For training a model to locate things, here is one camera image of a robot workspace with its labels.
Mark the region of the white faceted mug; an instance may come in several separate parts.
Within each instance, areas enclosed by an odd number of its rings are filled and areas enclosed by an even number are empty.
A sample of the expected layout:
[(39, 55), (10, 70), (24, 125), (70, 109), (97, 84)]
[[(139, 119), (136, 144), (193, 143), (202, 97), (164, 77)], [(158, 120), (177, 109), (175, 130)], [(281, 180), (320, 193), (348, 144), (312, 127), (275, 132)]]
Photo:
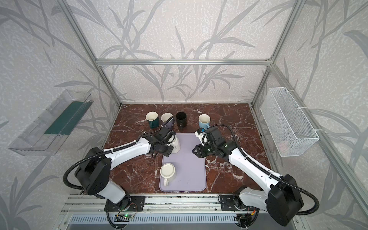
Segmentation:
[(169, 139), (169, 144), (173, 147), (172, 153), (178, 153), (180, 151), (180, 141), (177, 136), (172, 136)]

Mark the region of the light blue mug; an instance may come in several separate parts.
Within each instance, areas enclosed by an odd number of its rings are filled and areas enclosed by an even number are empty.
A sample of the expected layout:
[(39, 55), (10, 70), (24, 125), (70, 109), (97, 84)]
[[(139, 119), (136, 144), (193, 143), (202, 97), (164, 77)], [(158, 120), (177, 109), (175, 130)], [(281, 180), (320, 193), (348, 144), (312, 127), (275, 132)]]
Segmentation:
[(200, 128), (208, 129), (210, 127), (211, 118), (207, 114), (201, 114), (198, 117), (198, 124)]

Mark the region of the dark green mug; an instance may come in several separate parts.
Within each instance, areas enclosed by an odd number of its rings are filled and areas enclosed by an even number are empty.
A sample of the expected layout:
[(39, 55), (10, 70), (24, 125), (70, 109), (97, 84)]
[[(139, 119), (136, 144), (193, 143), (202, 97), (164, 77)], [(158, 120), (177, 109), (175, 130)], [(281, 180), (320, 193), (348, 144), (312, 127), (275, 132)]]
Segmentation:
[(154, 111), (148, 112), (146, 114), (146, 120), (151, 129), (156, 129), (160, 125), (160, 120), (157, 112)]

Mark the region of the lavender mug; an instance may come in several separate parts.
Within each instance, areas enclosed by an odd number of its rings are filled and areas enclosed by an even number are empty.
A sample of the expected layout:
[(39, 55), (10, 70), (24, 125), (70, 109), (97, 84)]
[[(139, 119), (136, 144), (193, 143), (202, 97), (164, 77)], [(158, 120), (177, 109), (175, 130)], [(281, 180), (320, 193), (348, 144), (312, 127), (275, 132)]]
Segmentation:
[(161, 116), (161, 121), (164, 127), (172, 129), (175, 122), (175, 117), (171, 113), (164, 113)]

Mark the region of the black enamel mug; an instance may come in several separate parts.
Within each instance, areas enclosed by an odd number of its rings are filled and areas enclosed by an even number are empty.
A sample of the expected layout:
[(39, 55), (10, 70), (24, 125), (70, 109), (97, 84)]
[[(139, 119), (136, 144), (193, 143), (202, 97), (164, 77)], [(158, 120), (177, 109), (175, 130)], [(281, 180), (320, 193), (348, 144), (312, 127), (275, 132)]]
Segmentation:
[(182, 130), (187, 126), (187, 115), (185, 112), (178, 112), (175, 118), (179, 130)]

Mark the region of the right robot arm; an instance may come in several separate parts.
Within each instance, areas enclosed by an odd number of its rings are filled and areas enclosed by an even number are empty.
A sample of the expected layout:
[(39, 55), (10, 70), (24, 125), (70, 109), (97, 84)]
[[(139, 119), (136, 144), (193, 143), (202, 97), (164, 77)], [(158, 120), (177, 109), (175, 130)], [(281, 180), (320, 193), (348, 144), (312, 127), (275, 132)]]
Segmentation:
[(239, 145), (233, 131), (232, 139), (226, 140), (218, 127), (197, 129), (195, 136), (200, 144), (192, 153), (198, 158), (214, 155), (227, 159), (260, 186), (260, 190), (243, 188), (235, 193), (238, 209), (251, 206), (267, 211), (281, 226), (287, 226), (295, 216), (310, 215), (319, 209), (317, 197), (299, 187), (291, 175), (282, 176), (262, 165)]

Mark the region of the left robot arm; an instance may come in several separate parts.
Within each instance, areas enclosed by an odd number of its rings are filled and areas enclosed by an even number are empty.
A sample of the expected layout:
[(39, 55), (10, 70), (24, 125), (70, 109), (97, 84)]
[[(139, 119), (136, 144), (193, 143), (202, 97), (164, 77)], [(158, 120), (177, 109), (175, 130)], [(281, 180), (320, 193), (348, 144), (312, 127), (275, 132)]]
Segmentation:
[(73, 189), (83, 190), (91, 196), (105, 198), (118, 204), (127, 197), (126, 191), (109, 179), (110, 172), (133, 158), (146, 154), (170, 156), (176, 132), (173, 131), (174, 117), (169, 118), (156, 131), (144, 132), (136, 140), (111, 149), (92, 148), (84, 159), (73, 164), (63, 175), (63, 183)]

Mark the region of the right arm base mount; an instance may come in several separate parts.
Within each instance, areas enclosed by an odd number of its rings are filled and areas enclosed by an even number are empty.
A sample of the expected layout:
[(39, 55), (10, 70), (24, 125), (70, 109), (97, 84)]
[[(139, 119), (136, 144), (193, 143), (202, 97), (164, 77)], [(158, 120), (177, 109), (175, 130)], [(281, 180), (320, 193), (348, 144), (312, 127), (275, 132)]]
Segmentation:
[(219, 195), (218, 202), (222, 211), (243, 211), (240, 205), (235, 202), (235, 195)]

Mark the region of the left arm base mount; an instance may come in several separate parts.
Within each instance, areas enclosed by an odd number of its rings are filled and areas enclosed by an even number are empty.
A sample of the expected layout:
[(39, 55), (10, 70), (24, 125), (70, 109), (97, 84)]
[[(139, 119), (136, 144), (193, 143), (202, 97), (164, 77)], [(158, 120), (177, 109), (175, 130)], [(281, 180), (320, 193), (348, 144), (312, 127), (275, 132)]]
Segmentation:
[(145, 196), (126, 196), (119, 203), (114, 204), (110, 200), (107, 200), (104, 211), (105, 212), (118, 212), (118, 211), (131, 211), (142, 212), (145, 204)]

